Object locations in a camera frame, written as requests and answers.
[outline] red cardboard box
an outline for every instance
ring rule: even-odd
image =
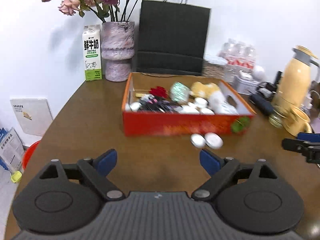
[[[161,86],[170,91],[170,87],[175,82],[181,82],[190,88],[197,81],[202,84],[217,84],[228,101],[233,102],[232,105],[236,107],[239,115],[132,112],[128,107],[132,102],[139,100],[135,97],[136,93],[148,93],[151,87]],[[244,133],[255,114],[248,103],[229,84],[220,79],[200,76],[134,72],[128,78],[122,101],[122,118],[126,136],[170,136],[207,132],[216,134]]]

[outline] vase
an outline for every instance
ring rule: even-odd
[[[120,82],[128,79],[134,56],[134,22],[102,24],[101,56],[106,59],[105,77]]]

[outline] yellow mug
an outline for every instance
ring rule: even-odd
[[[284,119],[283,127],[293,136],[300,132],[312,133],[309,116],[298,107],[292,107]]]

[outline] floor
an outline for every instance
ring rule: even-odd
[[[10,176],[11,173],[0,166],[0,240],[4,239],[10,206],[18,186],[10,180]]]

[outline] cow drawing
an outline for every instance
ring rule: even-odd
[[[85,63],[85,68],[86,70],[91,70],[94,69],[97,65],[97,63],[94,61],[92,63],[87,64],[87,61],[84,62]]]

